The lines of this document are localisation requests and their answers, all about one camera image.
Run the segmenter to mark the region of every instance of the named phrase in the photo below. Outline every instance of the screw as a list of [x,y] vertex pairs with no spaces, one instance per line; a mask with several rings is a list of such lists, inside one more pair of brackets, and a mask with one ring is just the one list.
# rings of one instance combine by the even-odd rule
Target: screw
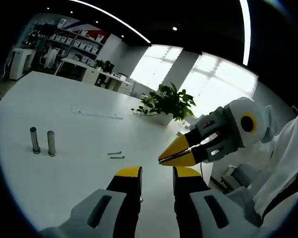
[[118,154],[121,154],[121,151],[119,152],[113,152],[113,153],[108,153],[109,155],[118,155]]
[[123,156],[123,157],[110,157],[111,159],[124,159],[125,158],[125,156]]

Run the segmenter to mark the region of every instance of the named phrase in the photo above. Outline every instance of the gray gripper housing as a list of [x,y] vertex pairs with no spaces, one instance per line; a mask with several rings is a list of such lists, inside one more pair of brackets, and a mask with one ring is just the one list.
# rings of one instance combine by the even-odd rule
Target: gray gripper housing
[[247,221],[243,209],[219,191],[193,192],[190,197],[203,238],[265,238],[271,232]]
[[44,238],[112,238],[125,193],[98,189],[76,205],[59,227],[43,229]]

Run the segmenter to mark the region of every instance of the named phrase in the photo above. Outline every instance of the white box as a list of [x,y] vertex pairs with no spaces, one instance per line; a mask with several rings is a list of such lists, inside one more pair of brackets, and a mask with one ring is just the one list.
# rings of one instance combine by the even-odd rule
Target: white box
[[97,42],[101,42],[101,40],[104,38],[103,35],[98,35],[97,38],[96,38],[96,41]]
[[87,60],[88,60],[88,58],[87,58],[87,57],[85,57],[85,56],[83,56],[83,57],[81,58],[81,60],[80,60],[80,61],[82,61],[83,63],[86,63],[86,62],[87,62]]
[[65,36],[62,36],[62,37],[61,37],[61,40],[60,40],[60,42],[63,42],[63,43],[65,43],[66,39],[67,39],[67,37],[65,37]]
[[72,38],[68,38],[68,39],[66,40],[66,44],[70,45],[70,44],[72,43],[72,41],[73,41]]
[[91,67],[95,66],[95,61],[93,61],[92,59],[88,59],[87,64]]
[[86,46],[86,44],[85,43],[80,43],[80,45],[79,45],[79,47],[81,48],[81,49],[84,49],[85,48],[85,46]]
[[65,25],[66,20],[61,19],[60,22],[58,23],[58,28],[62,28]]
[[80,32],[80,34],[81,34],[82,36],[86,36],[86,34],[87,34],[87,31],[85,31],[85,30],[82,30],[82,31]]
[[62,50],[61,52],[61,56],[65,57],[66,56],[67,51]]
[[62,37],[61,37],[60,35],[57,35],[57,36],[55,37],[55,40],[56,40],[56,41],[60,41],[61,38],[62,38]]
[[98,48],[96,48],[96,47],[93,47],[93,49],[91,50],[91,52],[92,52],[93,54],[97,53],[97,51],[98,51]]
[[85,50],[87,50],[87,51],[90,51],[91,50],[91,48],[93,48],[92,46],[89,46],[89,45],[86,45],[86,48],[85,48]]
[[79,41],[74,41],[74,46],[78,47],[80,45]]
[[69,59],[74,59],[74,56],[75,56],[75,54],[72,53],[72,52],[70,52],[69,55],[68,55],[68,58],[69,58]]

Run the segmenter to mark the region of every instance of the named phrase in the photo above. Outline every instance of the ceiling light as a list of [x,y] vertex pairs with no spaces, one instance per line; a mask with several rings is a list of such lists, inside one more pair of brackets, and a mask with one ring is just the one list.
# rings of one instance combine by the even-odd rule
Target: ceiling light
[[108,16],[114,18],[115,20],[119,21],[120,23],[124,24],[125,26],[127,26],[129,29],[131,29],[133,32],[135,32],[137,35],[139,35],[141,38],[143,38],[145,41],[147,41],[149,44],[150,44],[150,40],[148,40],[146,37],[144,37],[140,32],[138,32],[137,30],[135,30],[134,28],[132,28],[130,25],[128,25],[126,22],[120,20],[118,17],[110,14],[109,12],[106,12],[105,10],[103,9],[100,9],[99,7],[96,7],[96,6],[93,6],[92,4],[89,4],[89,3],[85,3],[83,1],[79,1],[79,0],[69,0],[69,1],[75,1],[77,3],[80,3],[80,4],[84,4],[86,6],[89,6],[89,7],[92,7],[96,10],[99,10],[105,14],[107,14]]
[[248,64],[249,51],[250,51],[250,15],[247,0],[239,0],[242,8],[243,21],[244,21],[244,57],[243,65]]

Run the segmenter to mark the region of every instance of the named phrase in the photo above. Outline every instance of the white cabinet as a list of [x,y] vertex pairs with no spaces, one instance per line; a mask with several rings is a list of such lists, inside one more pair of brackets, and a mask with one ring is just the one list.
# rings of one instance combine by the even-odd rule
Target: white cabinet
[[130,95],[133,86],[130,83],[122,83],[120,88],[118,89],[119,93]]

